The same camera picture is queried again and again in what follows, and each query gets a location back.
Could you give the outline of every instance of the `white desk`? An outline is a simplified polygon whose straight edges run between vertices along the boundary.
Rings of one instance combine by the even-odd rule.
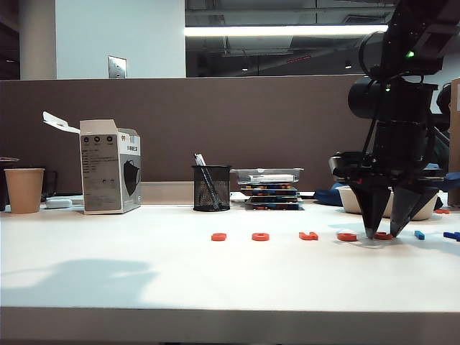
[[[4,339],[458,344],[456,212],[365,238],[361,216],[305,211],[1,213]],[[359,232],[359,242],[336,232]],[[425,241],[414,237],[415,229]],[[384,219],[381,231],[389,231]],[[270,240],[251,240],[266,231]],[[318,241],[302,241],[315,231]],[[226,232],[223,242],[210,240]]]

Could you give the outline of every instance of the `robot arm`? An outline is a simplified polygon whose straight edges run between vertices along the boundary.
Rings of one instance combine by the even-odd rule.
[[[393,236],[438,192],[429,182],[442,180],[443,171],[425,169],[434,147],[430,104],[437,86],[423,83],[423,77],[442,68],[459,21],[458,0],[400,0],[383,38],[380,66],[368,70],[362,59],[369,37],[360,48],[367,75],[351,87],[349,106],[356,116],[372,119],[371,127],[361,152],[339,153],[329,164],[335,179],[354,191],[369,238],[382,219],[389,187],[394,192]],[[409,75],[420,76],[420,82],[403,78]]]

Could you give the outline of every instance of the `blue block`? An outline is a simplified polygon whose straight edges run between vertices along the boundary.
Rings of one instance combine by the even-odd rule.
[[[448,239],[457,239],[457,236],[455,234],[447,231],[443,232],[443,236],[447,237]]]
[[[418,239],[425,239],[425,234],[420,230],[415,230],[414,235]]]

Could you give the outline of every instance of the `cardboard box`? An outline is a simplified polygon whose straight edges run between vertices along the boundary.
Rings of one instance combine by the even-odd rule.
[[[452,80],[448,171],[460,171],[460,78]],[[448,192],[447,204],[460,206],[460,188]]]
[[[45,123],[80,135],[81,182],[85,214],[124,213],[141,204],[140,137],[115,121],[80,121],[80,129],[49,113]]]

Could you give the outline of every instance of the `light switch plate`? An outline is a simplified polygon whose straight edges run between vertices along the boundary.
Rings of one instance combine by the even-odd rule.
[[[127,59],[109,55],[109,78],[126,79],[127,78]]]

